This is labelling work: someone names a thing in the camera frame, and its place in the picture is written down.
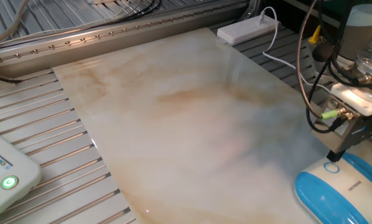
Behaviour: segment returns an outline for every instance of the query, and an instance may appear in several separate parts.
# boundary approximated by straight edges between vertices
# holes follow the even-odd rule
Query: bolt
[[[345,116],[348,118],[348,120],[352,120],[354,118],[353,113],[346,113]]]
[[[368,59],[368,58],[363,58],[362,61],[364,61],[364,62],[366,62],[366,63],[370,63],[370,62],[371,62],[371,60]]]

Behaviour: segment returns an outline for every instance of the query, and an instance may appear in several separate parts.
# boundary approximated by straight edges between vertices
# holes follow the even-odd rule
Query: white power strip
[[[261,16],[256,16],[222,27],[218,29],[216,35],[222,42],[234,46],[276,29],[276,21],[269,16],[264,16],[264,22],[262,24],[260,23]]]

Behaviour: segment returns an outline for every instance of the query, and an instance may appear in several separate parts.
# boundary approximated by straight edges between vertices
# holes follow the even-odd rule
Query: metal frame
[[[144,19],[0,49],[0,73],[19,77],[110,51],[228,21],[246,1],[221,0],[189,9],[155,14]]]

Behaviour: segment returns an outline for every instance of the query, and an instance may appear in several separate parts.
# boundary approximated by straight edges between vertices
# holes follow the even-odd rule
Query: marble veining
[[[314,223],[302,98],[209,29],[54,71],[139,223]]]

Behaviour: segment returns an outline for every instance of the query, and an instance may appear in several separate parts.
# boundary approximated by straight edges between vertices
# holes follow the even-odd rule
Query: white device
[[[353,154],[311,165],[297,177],[295,192],[320,223],[372,223],[372,167]]]
[[[0,137],[0,213],[40,180],[40,166]]]
[[[276,21],[269,16],[246,19],[218,29],[216,35],[224,43],[234,46],[276,29]]]

